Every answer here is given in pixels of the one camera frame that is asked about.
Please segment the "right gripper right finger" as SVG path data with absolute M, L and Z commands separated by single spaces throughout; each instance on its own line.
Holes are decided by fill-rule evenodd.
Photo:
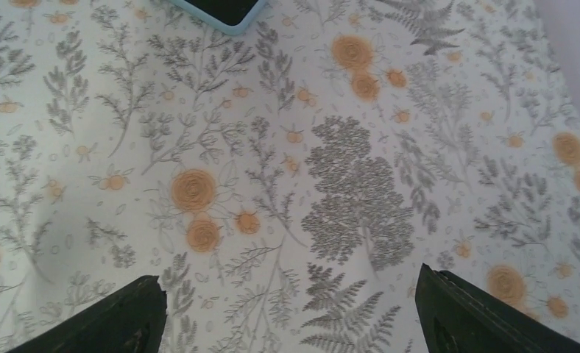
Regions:
M 436 271 L 422 264 L 414 300 L 430 353 L 580 353 L 577 341 L 450 271 Z

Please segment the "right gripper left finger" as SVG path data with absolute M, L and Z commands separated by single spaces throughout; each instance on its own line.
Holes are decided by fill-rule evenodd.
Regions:
M 12 352 L 158 352 L 167 294 L 145 275 Z

